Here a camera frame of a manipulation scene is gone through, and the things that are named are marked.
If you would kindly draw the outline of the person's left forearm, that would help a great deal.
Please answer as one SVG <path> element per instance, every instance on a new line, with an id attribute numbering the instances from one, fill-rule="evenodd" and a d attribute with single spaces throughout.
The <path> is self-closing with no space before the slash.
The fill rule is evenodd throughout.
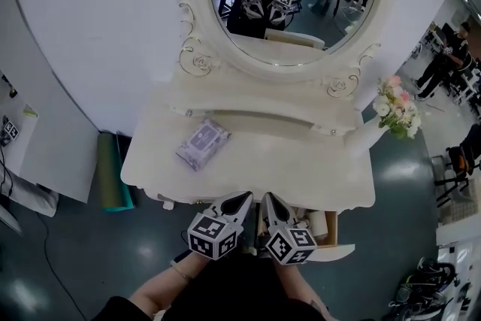
<path id="1" fill-rule="evenodd" d="M 157 274 L 138 288 L 129 301 L 150 319 L 161 310 L 167 310 L 175 298 L 196 278 L 210 259 L 190 253 L 170 268 Z"/>

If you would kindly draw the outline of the idle hand-held gripper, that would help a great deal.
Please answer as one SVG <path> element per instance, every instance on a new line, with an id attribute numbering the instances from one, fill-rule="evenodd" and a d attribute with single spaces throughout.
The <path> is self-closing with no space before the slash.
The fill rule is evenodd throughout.
<path id="1" fill-rule="evenodd" d="M 2 126 L 0 127 L 0 146 L 7 146 L 17 138 L 18 134 L 17 127 L 6 116 L 3 116 Z"/>

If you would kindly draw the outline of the purple wet wipes pack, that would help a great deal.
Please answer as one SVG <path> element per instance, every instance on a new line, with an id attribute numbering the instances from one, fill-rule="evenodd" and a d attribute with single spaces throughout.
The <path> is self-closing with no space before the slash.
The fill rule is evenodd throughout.
<path id="1" fill-rule="evenodd" d="M 200 171 L 225 145 L 231 132 L 212 119 L 204 119 L 176 149 L 179 156 L 192 170 Z"/>

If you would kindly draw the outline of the person's black clothing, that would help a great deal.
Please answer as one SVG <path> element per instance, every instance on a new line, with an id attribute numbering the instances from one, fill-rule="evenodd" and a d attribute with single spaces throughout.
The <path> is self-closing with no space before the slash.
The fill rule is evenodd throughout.
<path id="1" fill-rule="evenodd" d="M 287 296 L 274 263 L 242 253 L 210 260 L 154 319 L 129 301 L 131 295 L 116 295 L 91 321 L 154 321 L 156 316 L 162 321 L 325 321 L 310 305 Z"/>

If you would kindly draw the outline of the row of black office chairs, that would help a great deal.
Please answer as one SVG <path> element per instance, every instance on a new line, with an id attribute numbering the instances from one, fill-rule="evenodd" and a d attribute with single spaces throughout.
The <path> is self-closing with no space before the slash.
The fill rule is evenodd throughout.
<path id="1" fill-rule="evenodd" d="M 468 67 L 451 71 L 441 82 L 453 103 L 462 106 L 481 95 L 481 61 L 476 59 Z"/>

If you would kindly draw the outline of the white padded bundle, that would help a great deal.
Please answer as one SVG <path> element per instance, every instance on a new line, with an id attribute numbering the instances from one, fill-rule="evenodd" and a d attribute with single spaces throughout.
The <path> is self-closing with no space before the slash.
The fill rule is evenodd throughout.
<path id="1" fill-rule="evenodd" d="M 47 191 L 41 186 L 30 183 L 0 167 L 2 195 L 37 213 L 54 217 L 59 203 L 59 194 Z"/>

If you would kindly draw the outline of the cream hair dryer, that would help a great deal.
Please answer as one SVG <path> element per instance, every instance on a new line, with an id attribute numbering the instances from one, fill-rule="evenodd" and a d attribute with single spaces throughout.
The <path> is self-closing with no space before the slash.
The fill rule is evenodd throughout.
<path id="1" fill-rule="evenodd" d="M 325 211 L 296 209 L 298 227 L 308 229 L 315 238 L 325 238 L 328 235 L 328 223 Z"/>

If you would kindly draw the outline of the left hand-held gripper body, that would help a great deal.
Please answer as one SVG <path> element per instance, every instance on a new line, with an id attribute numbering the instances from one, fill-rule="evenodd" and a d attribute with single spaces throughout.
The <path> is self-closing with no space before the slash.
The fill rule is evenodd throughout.
<path id="1" fill-rule="evenodd" d="M 189 249 L 212 260 L 228 255 L 243 232 L 242 223 L 233 223 L 227 215 L 215 215 L 205 209 L 197 213 L 187 229 Z"/>

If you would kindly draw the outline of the pile of black headgear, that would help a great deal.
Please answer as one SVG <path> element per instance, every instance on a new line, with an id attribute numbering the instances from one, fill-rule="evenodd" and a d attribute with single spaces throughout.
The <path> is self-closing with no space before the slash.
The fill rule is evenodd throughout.
<path id="1" fill-rule="evenodd" d="M 382 321 L 432 321 L 448 304 L 466 299 L 471 283 L 462 284 L 455 266 L 422 257 L 398 285 Z"/>

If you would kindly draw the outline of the white dressing table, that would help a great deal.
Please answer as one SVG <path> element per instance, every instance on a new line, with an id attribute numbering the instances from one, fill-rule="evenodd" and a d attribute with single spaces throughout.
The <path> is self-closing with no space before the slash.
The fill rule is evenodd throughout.
<path id="1" fill-rule="evenodd" d="M 185 0 L 190 32 L 170 83 L 157 84 L 138 121 L 121 170 L 124 183 L 155 200 L 211 201 L 227 192 L 271 191 L 289 204 L 343 211 L 375 201 L 368 151 L 353 158 L 344 136 L 312 131 L 313 124 L 362 126 L 353 98 L 362 68 L 379 47 L 393 0 L 372 0 L 357 32 L 317 60 L 275 65 L 239 49 L 221 26 L 212 0 Z M 170 105 L 206 109 L 183 117 Z M 231 137 L 200 170 L 176 149 L 204 119 Z"/>

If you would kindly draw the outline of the person's right forearm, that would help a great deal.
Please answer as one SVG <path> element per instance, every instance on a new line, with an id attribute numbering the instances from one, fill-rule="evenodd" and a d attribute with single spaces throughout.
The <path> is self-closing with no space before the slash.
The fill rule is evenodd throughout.
<path id="1" fill-rule="evenodd" d="M 297 265 L 281 265 L 274 263 L 276 273 L 289 298 L 302 301 L 310 305 L 318 313 L 322 314 L 325 321 L 330 320 L 327 307 L 321 301 L 313 288 L 304 279 Z"/>

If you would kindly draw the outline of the wooden drawer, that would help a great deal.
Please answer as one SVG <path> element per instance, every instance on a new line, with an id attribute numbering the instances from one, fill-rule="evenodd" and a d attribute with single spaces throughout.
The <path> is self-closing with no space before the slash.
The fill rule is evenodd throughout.
<path id="1" fill-rule="evenodd" d="M 317 249 L 308 257 L 306 262 L 332 262 L 348 256 L 355 250 L 354 244 L 338 243 L 338 214 L 335 211 L 325 211 L 328 223 L 328 235 L 325 238 L 314 238 Z M 262 255 L 262 246 L 267 240 L 267 230 L 265 224 L 262 226 L 264 231 L 259 235 L 259 253 Z"/>

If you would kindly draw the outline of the white vase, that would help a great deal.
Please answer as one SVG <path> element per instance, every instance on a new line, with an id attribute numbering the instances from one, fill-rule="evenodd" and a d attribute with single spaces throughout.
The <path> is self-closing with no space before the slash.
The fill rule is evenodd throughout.
<path id="1" fill-rule="evenodd" d="M 353 131 L 346 139 L 346 148 L 353 158 L 358 158 L 369 151 L 373 145 L 389 129 L 388 126 L 381 127 L 381 118 L 375 116 Z"/>

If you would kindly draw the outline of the pink white flower bouquet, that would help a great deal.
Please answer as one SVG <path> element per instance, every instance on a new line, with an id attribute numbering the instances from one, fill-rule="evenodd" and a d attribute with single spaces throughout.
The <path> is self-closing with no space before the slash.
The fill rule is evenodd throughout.
<path id="1" fill-rule="evenodd" d="M 414 139 L 422 126 L 413 97 L 403 88 L 397 75 L 378 80 L 373 109 L 379 118 L 378 127 L 397 138 Z"/>

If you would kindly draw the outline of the small table lamp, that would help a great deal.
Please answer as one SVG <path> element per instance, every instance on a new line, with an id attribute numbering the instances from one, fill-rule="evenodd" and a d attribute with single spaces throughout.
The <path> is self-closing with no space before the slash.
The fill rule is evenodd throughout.
<path id="1" fill-rule="evenodd" d="M 10 81 L 5 77 L 5 75 L 2 75 L 2 80 L 8 85 L 9 88 L 9 97 L 10 98 L 15 98 L 18 94 L 17 90 L 12 86 Z"/>

